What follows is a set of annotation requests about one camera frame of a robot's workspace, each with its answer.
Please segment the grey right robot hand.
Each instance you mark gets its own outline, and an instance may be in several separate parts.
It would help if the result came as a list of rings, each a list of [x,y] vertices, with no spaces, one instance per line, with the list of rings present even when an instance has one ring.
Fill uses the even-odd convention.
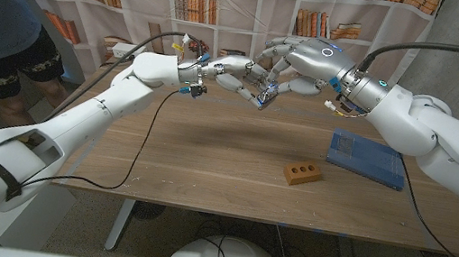
[[[315,96],[322,87],[340,81],[355,65],[335,44],[322,38],[277,37],[266,42],[266,48],[255,61],[277,56],[279,61],[273,65],[259,90],[277,80],[283,70],[293,68],[300,77],[278,85],[278,91],[281,94],[293,91],[303,96]]]

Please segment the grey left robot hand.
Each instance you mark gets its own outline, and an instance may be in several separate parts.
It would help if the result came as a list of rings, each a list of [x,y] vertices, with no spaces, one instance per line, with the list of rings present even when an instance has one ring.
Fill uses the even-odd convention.
[[[269,73],[246,56],[219,57],[200,65],[206,78],[213,78],[220,87],[238,93],[256,108],[263,110],[279,95],[279,86],[269,80]]]

